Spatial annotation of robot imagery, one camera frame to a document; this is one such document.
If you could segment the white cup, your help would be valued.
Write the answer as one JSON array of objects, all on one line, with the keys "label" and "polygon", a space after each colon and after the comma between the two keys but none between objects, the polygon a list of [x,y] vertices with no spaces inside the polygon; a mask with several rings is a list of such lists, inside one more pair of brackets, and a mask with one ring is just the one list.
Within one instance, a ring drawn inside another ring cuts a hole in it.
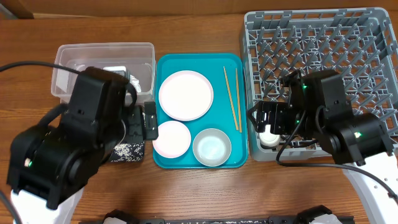
[{"label": "white cup", "polygon": [[259,133],[260,145],[264,149],[276,148],[280,143],[280,135],[272,133]]}]

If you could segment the small pink plate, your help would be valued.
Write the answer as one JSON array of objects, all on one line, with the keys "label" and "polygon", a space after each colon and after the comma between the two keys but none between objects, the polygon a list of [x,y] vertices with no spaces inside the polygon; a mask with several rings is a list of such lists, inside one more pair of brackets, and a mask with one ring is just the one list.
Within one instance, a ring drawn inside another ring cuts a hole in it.
[{"label": "small pink plate", "polygon": [[153,141],[155,151],[162,157],[174,159],[182,156],[191,143],[189,129],[179,121],[166,121],[159,128],[159,136]]}]

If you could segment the wooden chopstick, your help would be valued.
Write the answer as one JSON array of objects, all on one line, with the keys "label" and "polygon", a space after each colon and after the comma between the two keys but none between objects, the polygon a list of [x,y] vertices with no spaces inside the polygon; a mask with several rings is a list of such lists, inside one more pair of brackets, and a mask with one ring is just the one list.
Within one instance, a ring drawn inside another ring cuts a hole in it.
[{"label": "wooden chopstick", "polygon": [[239,132],[242,133],[242,120],[241,120],[241,107],[240,107],[240,95],[239,95],[239,78],[238,78],[238,69],[235,68],[235,77],[236,77],[236,98],[238,104],[238,122],[239,122]]},{"label": "wooden chopstick", "polygon": [[225,79],[225,82],[226,82],[226,88],[227,88],[227,91],[228,91],[229,102],[230,102],[230,105],[231,105],[231,111],[232,111],[232,114],[233,114],[234,125],[235,125],[236,130],[239,131],[238,121],[237,121],[237,119],[236,119],[236,113],[235,113],[235,109],[234,109],[234,103],[233,103],[233,99],[232,99],[232,95],[231,95],[231,90],[230,90],[230,86],[229,86],[229,81],[228,81],[228,75],[227,75],[227,73],[226,73],[226,68],[225,68],[225,67],[223,67],[223,72],[224,72],[224,79]]}]

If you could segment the large white plate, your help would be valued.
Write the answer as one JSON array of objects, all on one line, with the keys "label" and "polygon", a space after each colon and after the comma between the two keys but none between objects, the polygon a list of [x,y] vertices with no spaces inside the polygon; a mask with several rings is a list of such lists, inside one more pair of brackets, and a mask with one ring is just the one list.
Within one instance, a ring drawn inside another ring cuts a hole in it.
[{"label": "large white plate", "polygon": [[179,121],[193,121],[202,117],[214,99],[210,81],[201,73],[182,70],[167,77],[159,89],[162,110]]}]

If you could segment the grey bowl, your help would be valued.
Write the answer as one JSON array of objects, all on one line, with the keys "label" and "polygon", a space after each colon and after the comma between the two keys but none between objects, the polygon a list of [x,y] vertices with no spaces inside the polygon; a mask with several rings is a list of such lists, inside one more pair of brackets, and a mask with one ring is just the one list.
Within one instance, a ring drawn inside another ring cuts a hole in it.
[{"label": "grey bowl", "polygon": [[218,167],[229,159],[232,145],[228,135],[223,131],[208,128],[195,136],[192,149],[199,163],[207,167]]}]

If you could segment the white napkin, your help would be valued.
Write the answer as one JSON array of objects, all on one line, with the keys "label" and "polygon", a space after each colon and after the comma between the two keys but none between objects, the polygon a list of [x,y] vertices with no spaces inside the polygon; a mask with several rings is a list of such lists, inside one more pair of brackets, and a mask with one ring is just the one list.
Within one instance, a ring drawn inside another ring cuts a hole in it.
[{"label": "white napkin", "polygon": [[130,75],[129,76],[129,82],[136,89],[136,91],[138,93],[140,93],[142,91],[141,90],[141,86],[139,84],[139,80],[136,77],[134,77],[133,75]]}]

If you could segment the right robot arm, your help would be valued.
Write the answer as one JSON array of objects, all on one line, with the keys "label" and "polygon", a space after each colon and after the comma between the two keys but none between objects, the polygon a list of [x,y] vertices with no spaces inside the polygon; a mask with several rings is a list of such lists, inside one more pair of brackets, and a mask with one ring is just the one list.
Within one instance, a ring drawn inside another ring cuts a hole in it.
[{"label": "right robot arm", "polygon": [[267,128],[287,139],[276,155],[284,167],[325,167],[324,163],[283,162],[280,157],[300,136],[314,139],[332,155],[330,168],[342,169],[354,187],[370,223],[397,223],[397,157],[383,122],[372,113],[355,115],[344,82],[335,70],[280,78],[288,102],[259,101],[248,110],[257,133]]}]

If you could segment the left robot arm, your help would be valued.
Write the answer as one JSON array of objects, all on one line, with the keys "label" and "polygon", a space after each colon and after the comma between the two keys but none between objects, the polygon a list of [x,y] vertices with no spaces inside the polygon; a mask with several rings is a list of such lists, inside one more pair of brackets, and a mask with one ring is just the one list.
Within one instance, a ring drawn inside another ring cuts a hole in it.
[{"label": "left robot arm", "polygon": [[14,223],[70,223],[85,186],[122,143],[158,137],[153,101],[137,98],[130,81],[88,67],[78,72],[68,103],[51,109],[11,143],[3,203]]}]

